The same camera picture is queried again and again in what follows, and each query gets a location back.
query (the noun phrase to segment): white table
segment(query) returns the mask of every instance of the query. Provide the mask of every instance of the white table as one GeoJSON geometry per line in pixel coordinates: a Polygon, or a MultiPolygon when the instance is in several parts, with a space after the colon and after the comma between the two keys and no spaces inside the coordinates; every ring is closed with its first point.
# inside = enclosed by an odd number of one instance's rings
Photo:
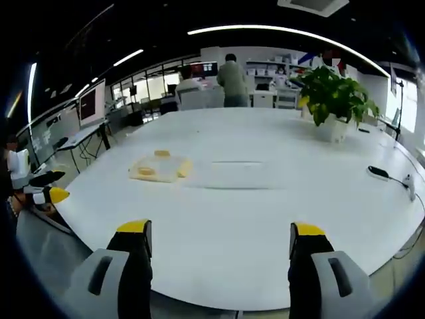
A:
{"type": "Polygon", "coordinates": [[[168,113],[102,154],[57,208],[92,250],[106,248],[121,224],[151,219],[152,289],[161,294],[212,308],[286,308],[290,223],[321,227],[335,250],[372,274],[424,216],[399,183],[366,173],[368,165],[397,179],[411,173],[425,199],[407,157],[425,176],[422,167],[392,138],[367,128],[370,134],[352,127],[333,145],[317,140],[313,122],[294,110],[168,113]],[[194,172],[177,183],[129,179],[134,161],[154,150],[187,156],[194,172]]]}
{"type": "Polygon", "coordinates": [[[75,162],[74,153],[72,153],[72,150],[74,148],[77,148],[82,142],[87,140],[90,136],[92,136],[96,132],[100,132],[105,148],[107,150],[110,149],[111,146],[109,145],[108,137],[106,136],[106,133],[105,133],[105,124],[107,123],[108,121],[103,121],[101,123],[97,123],[97,124],[88,126],[86,128],[83,128],[82,130],[75,133],[72,137],[70,137],[68,141],[66,141],[66,143],[60,146],[56,151],[59,152],[59,151],[69,150],[71,152],[71,157],[72,157],[72,161],[74,162],[75,168],[77,169],[77,172],[80,173],[80,169],[78,169],[77,163],[75,162]]]}

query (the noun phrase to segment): person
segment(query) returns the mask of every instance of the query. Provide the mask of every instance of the person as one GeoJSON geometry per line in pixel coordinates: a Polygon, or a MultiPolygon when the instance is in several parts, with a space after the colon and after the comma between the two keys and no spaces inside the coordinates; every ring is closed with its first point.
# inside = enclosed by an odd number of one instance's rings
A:
{"type": "Polygon", "coordinates": [[[220,66],[217,82],[224,88],[224,107],[248,106],[245,70],[236,63],[236,56],[226,55],[226,63],[220,66]]]}
{"type": "Polygon", "coordinates": [[[190,92],[193,90],[204,90],[204,87],[200,82],[192,79],[192,68],[190,65],[185,65],[183,68],[181,68],[180,73],[183,81],[181,81],[175,88],[175,98],[177,104],[181,104],[181,93],[190,92]]]}
{"type": "Polygon", "coordinates": [[[288,78],[284,72],[284,69],[280,66],[278,69],[278,73],[274,76],[270,85],[274,86],[276,89],[285,88],[287,79],[288,78]]]}

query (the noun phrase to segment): window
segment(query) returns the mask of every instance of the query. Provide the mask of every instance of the window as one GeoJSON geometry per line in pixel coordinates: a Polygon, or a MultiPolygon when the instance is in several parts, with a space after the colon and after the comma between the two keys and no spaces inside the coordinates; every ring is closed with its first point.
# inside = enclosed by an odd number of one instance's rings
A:
{"type": "Polygon", "coordinates": [[[164,76],[165,90],[168,92],[168,86],[180,83],[179,73],[167,74],[164,76]]]}
{"type": "Polygon", "coordinates": [[[137,94],[135,95],[136,102],[141,102],[142,100],[149,98],[149,94],[147,92],[147,82],[145,77],[134,76],[133,77],[134,85],[137,87],[137,94]]]}
{"type": "Polygon", "coordinates": [[[149,86],[149,95],[151,100],[162,98],[163,94],[165,94],[164,79],[162,76],[148,78],[147,85],[149,86]]]}
{"type": "MultiPolygon", "coordinates": [[[[122,97],[121,85],[119,83],[115,84],[112,87],[112,95],[114,100],[117,100],[118,98],[122,97]]],[[[116,108],[121,108],[123,105],[124,105],[123,102],[117,103],[116,108]]]]}
{"type": "MultiPolygon", "coordinates": [[[[416,84],[401,78],[397,78],[397,82],[403,82],[403,113],[401,118],[401,126],[409,132],[414,132],[416,126],[416,109],[418,107],[418,91],[416,84]]],[[[388,100],[386,103],[385,116],[392,120],[396,114],[396,110],[401,107],[401,87],[397,85],[397,94],[390,91],[390,79],[388,80],[388,100]]]]}
{"type": "Polygon", "coordinates": [[[131,78],[127,78],[121,82],[122,96],[126,98],[126,101],[125,101],[126,105],[131,103],[130,88],[132,85],[133,85],[133,82],[131,81],[131,78]]]}

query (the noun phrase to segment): chair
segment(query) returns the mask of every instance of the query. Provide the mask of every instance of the chair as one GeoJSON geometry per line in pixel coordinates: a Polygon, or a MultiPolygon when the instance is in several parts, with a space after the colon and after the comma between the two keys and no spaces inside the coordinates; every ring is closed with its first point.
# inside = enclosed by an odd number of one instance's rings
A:
{"type": "Polygon", "coordinates": [[[255,108],[273,108],[273,94],[270,94],[269,91],[265,91],[264,93],[255,91],[253,100],[255,108]]]}
{"type": "Polygon", "coordinates": [[[223,108],[224,107],[224,90],[216,86],[210,90],[204,91],[207,99],[207,108],[223,108]]]}
{"type": "Polygon", "coordinates": [[[276,108],[296,108],[298,105],[299,90],[278,88],[276,90],[276,108]]]}
{"type": "Polygon", "coordinates": [[[179,110],[197,110],[199,108],[207,108],[207,99],[205,92],[198,89],[181,90],[177,93],[181,101],[179,110]]]}

